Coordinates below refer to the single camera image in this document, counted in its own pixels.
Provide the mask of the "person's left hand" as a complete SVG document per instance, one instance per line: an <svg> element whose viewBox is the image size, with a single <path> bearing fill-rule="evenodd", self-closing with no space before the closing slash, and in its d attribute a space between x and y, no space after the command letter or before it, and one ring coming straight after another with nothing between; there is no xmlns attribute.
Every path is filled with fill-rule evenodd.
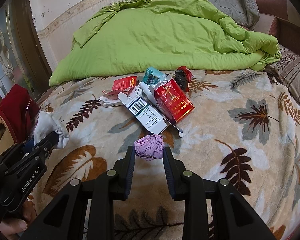
<svg viewBox="0 0 300 240"><path fill-rule="evenodd" d="M33 207L33 202L26 200L23 204L23 219L11 218L2 220L0 223L0 232L7 239L19 239L18 234L27 230L29 225L36 219L37 213Z"/></svg>

